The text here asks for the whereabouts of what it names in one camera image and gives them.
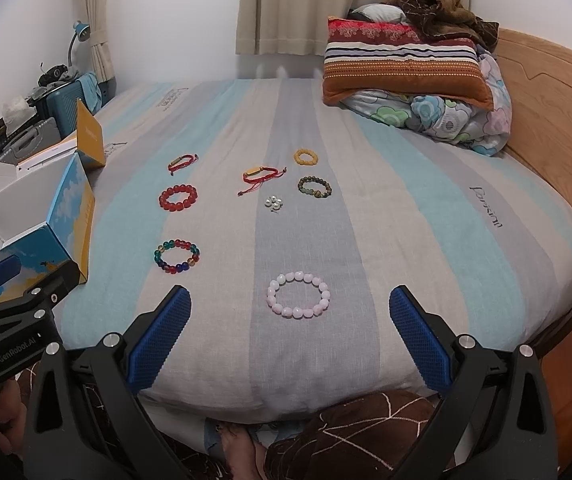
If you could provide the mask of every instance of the red string bracelet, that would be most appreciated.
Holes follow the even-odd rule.
[[[182,162],[181,164],[179,164],[179,162],[181,160],[184,160],[185,158],[190,158],[190,160],[187,160],[186,162]],[[168,171],[170,171],[170,175],[173,176],[173,173],[175,173],[175,171],[181,170],[182,168],[186,168],[187,166],[190,166],[196,160],[200,160],[200,158],[197,156],[197,153],[195,153],[194,155],[187,154],[187,155],[179,156],[173,162],[171,162],[168,165]]]
[[[250,178],[251,176],[256,175],[257,173],[261,173],[262,171],[271,171],[271,173],[259,176],[257,178]],[[282,171],[279,171],[276,168],[267,168],[266,166],[259,166],[258,168],[253,168],[252,170],[248,170],[244,172],[243,179],[245,183],[252,184],[252,186],[245,191],[240,191],[239,193],[237,193],[237,196],[242,196],[246,193],[254,191],[255,189],[259,189],[259,187],[266,181],[271,180],[272,178],[279,178],[284,173],[286,173],[286,168],[284,168]]]
[[[181,202],[169,202],[168,198],[176,193],[188,193],[188,198]],[[197,201],[197,190],[188,184],[180,184],[179,186],[169,187],[167,190],[162,191],[159,195],[159,206],[166,211],[183,211],[188,209]]]

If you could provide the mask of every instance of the gray suitcase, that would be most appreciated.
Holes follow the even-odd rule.
[[[0,162],[19,164],[26,158],[60,142],[60,131],[54,118],[40,121],[28,128],[0,155]]]

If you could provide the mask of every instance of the striped bed sheet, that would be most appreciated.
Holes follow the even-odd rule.
[[[144,393],[168,412],[262,423],[382,388],[421,388],[388,312],[402,283],[455,333],[496,349],[572,306],[572,209],[550,186],[510,156],[327,107],[319,80],[141,86],[97,118],[108,161],[91,175],[90,276],[57,322],[68,348],[90,346],[185,286],[191,318]],[[299,148],[319,163],[295,164]],[[171,176],[167,164],[185,153],[199,161]],[[259,165],[288,171],[239,197],[242,172]],[[310,174],[330,183],[331,197],[298,191]],[[197,203],[160,208],[160,192],[182,183],[197,188]],[[284,200],[277,214],[264,207],[269,195]],[[189,272],[155,265],[153,251],[172,238],[200,248]],[[300,269],[328,283],[329,310],[276,316],[269,281]],[[278,293],[285,306],[316,298],[301,283]]]

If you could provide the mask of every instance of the wooden headboard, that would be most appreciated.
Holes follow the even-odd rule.
[[[513,106],[506,151],[572,206],[572,50],[503,29],[496,54]]]

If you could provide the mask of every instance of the white beaded bracelet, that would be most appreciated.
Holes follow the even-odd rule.
[[[292,282],[293,280],[296,282],[311,283],[313,286],[318,287],[321,293],[319,303],[311,308],[300,308],[298,306],[291,308],[289,306],[281,306],[277,303],[275,295],[280,286],[286,282]],[[321,316],[323,311],[328,308],[330,304],[330,291],[328,290],[328,285],[326,285],[321,278],[313,277],[312,274],[304,273],[302,270],[287,272],[286,274],[280,274],[275,280],[271,280],[271,283],[268,285],[266,303],[268,303],[271,310],[278,316],[286,318],[293,317],[295,319],[306,317],[309,319],[313,316]]]

